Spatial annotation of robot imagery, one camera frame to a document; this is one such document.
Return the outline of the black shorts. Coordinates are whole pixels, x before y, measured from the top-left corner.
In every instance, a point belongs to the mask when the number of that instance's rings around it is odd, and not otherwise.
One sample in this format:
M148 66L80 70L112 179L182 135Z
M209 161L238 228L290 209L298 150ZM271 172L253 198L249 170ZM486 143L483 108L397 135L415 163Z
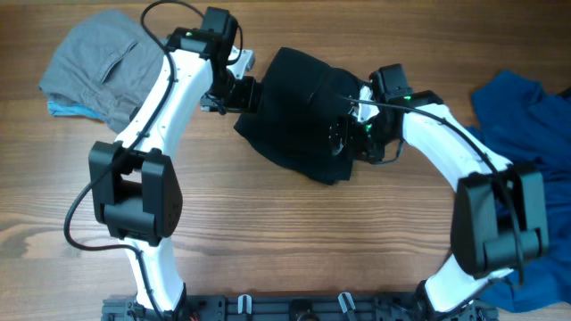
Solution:
M347 70L282 47L261 84L257 112L241 115L235 131L280 167L326 185L348 180L352 157L333 154L329 128L351 112L344 98L358 98L364 82Z

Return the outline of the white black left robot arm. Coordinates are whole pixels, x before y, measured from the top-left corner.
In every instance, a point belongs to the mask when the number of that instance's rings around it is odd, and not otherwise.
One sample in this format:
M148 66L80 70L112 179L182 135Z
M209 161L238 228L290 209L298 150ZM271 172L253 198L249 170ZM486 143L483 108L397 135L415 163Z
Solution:
M160 45L162 70L143 106L111 144L97 142L89 157L95 219L125 250L137 296L125 315L139 320L185 320L186 286L178 274L171 237L183 196L173 166L194 113L254 112L261 87L247 76L251 50L229 11L209 7L198 29L177 28Z

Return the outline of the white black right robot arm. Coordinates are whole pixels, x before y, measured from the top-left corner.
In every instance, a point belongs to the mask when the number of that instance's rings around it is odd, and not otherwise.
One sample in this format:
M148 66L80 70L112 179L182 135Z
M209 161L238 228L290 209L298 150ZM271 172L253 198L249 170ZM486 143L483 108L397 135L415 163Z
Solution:
M432 91L416 92L399 64L369 76L351 111L329 129L332 152L384 164L392 141L422 152L454 191L451 255L418 285L417 320L457 317L508 275L525 279L525 264L549 249L543 179L531 164L515 165L478 141Z

